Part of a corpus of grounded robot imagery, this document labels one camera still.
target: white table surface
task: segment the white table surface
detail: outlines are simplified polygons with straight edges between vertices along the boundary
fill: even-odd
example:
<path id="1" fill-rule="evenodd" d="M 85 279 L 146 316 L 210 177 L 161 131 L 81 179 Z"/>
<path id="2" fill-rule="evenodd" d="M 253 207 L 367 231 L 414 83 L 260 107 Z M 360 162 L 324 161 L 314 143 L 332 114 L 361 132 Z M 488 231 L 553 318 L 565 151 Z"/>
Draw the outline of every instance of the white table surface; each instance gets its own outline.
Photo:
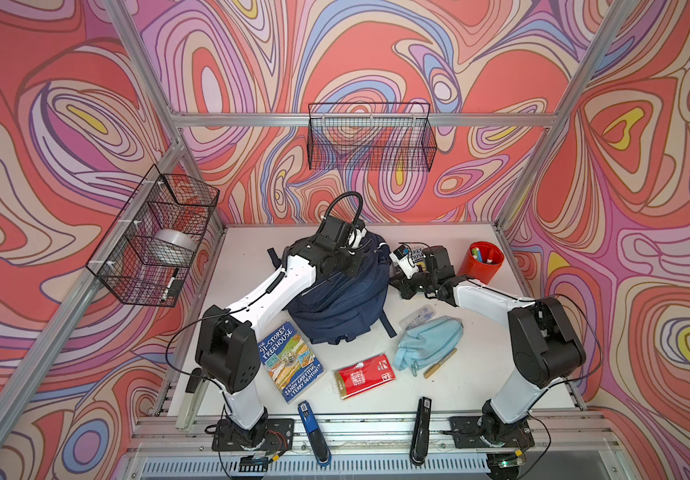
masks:
<path id="1" fill-rule="evenodd" d="M 283 247 L 304 236 L 315 233 L 317 226 L 233 226 L 227 229 L 225 243 L 217 259 L 215 274 L 206 294 L 204 311 L 212 305 L 225 308 L 252 291 L 262 280 L 273 273 L 273 265 L 266 250 L 274 247 L 281 255 Z M 462 263 L 465 249 L 472 242 L 484 240 L 499 245 L 493 227 L 488 224 L 438 224 L 438 225 L 389 225 L 368 226 L 372 232 L 385 238 L 391 249 L 400 242 L 419 241 L 430 245 L 443 245 L 449 251 L 449 260 L 456 268 Z M 511 265 L 507 260 L 500 267 L 490 285 L 520 294 L 520 288 Z M 436 310 L 436 315 L 449 315 L 463 321 L 463 337 L 457 344 L 457 352 L 429 379 L 417 377 L 409 369 L 398 371 L 397 379 L 369 392 L 340 399 L 334 384 L 332 370 L 352 365 L 373 355 L 385 352 L 391 365 L 398 342 L 403 334 L 399 321 L 425 304 Z M 403 300 L 398 291 L 388 287 L 385 313 L 398 335 L 388 337 L 382 324 L 376 321 L 369 333 L 352 342 L 340 345 L 320 343 L 311 345 L 313 353 L 327 371 L 292 403 L 287 404 L 273 384 L 264 366 L 255 382 L 260 400 L 271 415 L 297 414 L 297 403 L 308 400 L 316 414 L 326 413 L 385 413 L 416 412 L 421 396 L 433 399 L 435 412 L 462 412 L 481 409 L 505 383 L 514 369 L 509 333 L 492 320 L 438 300 L 427 300 L 417 294 L 411 300 Z M 258 332 L 262 340 L 270 332 L 291 320 L 289 313 L 281 312 Z M 195 348 L 197 331 L 193 335 L 182 370 L 189 372 L 197 367 Z M 177 416 L 185 394 L 187 378 L 180 375 L 169 407 L 169 416 Z M 198 415 L 219 416 L 223 399 L 215 385 L 210 384 Z M 574 408 L 574 403 L 564 386 L 550 389 L 535 408 Z"/>

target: white tape roll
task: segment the white tape roll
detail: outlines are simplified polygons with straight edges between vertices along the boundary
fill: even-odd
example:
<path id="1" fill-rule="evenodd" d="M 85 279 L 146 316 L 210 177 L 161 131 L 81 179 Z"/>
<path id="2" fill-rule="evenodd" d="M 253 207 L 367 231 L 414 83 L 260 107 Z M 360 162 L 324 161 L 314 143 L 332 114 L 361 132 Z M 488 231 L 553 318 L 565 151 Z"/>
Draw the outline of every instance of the white tape roll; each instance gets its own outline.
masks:
<path id="1" fill-rule="evenodd" d="M 188 249 L 193 252 L 196 251 L 197 245 L 193 241 L 193 239 L 190 238 L 188 235 L 183 234 L 182 232 L 178 232 L 177 230 L 172 230 L 171 228 L 164 228 L 163 230 L 158 230 L 158 233 L 155 235 L 155 237 L 158 238 L 158 240 L 163 240 L 164 242 L 168 242 L 169 244 L 181 246 L 182 248 Z M 182 250 L 173 248 L 171 246 L 168 246 L 167 244 L 155 244 L 153 247 L 153 251 L 151 253 L 153 255 L 156 255 L 158 260 L 165 264 L 177 264 L 179 262 L 174 261 L 174 259 L 180 259 L 182 257 Z"/>

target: navy blue backpack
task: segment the navy blue backpack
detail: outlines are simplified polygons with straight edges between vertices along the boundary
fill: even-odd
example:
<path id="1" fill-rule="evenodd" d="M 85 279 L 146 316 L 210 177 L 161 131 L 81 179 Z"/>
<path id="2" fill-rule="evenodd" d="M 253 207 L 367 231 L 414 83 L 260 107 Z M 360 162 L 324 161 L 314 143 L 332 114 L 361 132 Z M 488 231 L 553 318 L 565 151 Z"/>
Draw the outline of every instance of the navy blue backpack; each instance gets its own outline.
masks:
<path id="1" fill-rule="evenodd" d="M 316 279 L 287 305 L 297 327 L 311 343 L 349 342 L 369 332 L 377 319 L 391 338 L 396 336 L 383 312 L 390 277 L 390 248 L 380 235 L 367 232 L 359 250 L 363 259 L 355 277 L 338 273 L 329 279 Z M 278 257 L 271 251 L 268 253 L 275 264 Z"/>

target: backpack strap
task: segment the backpack strap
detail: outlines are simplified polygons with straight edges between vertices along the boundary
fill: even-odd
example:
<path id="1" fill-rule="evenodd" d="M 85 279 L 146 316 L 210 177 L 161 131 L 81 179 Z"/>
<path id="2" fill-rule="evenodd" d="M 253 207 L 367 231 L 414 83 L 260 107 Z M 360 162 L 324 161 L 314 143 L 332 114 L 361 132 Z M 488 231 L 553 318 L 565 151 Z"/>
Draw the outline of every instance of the backpack strap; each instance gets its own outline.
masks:
<path id="1" fill-rule="evenodd" d="M 281 266 L 281 259 L 278 258 L 276 249 L 274 249 L 273 247 L 267 249 L 267 254 L 271 256 L 271 262 L 273 263 L 274 268 L 278 268 L 279 266 Z"/>
<path id="2" fill-rule="evenodd" d="M 385 331 L 388 332 L 388 336 L 390 338 L 393 338 L 396 336 L 396 331 L 393 329 L 393 326 L 390 325 L 390 322 L 388 321 L 388 317 L 385 316 L 385 310 L 381 311 L 379 313 L 379 321 L 383 324 L 385 327 Z"/>

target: pen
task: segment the pen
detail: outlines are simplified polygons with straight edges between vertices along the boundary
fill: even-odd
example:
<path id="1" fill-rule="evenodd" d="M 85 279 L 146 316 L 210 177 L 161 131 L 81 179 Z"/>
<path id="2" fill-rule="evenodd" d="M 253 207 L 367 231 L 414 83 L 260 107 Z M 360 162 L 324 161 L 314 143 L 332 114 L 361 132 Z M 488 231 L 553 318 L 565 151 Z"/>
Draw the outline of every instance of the pen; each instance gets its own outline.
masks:
<path id="1" fill-rule="evenodd" d="M 452 351 L 449 352 L 449 353 L 447 353 L 446 356 L 445 356 L 443 359 L 439 360 L 435 365 L 431 366 L 428 370 L 426 370 L 425 373 L 423 374 L 423 376 L 424 376 L 425 378 L 429 378 L 431 375 L 433 375 L 434 373 L 436 373 L 436 370 L 438 370 L 439 368 L 441 368 L 441 366 L 443 365 L 443 363 L 446 362 L 446 360 L 448 360 L 449 357 L 451 357 L 452 355 L 454 355 L 454 353 L 455 353 L 456 351 L 457 351 L 457 349 L 452 349 Z"/>

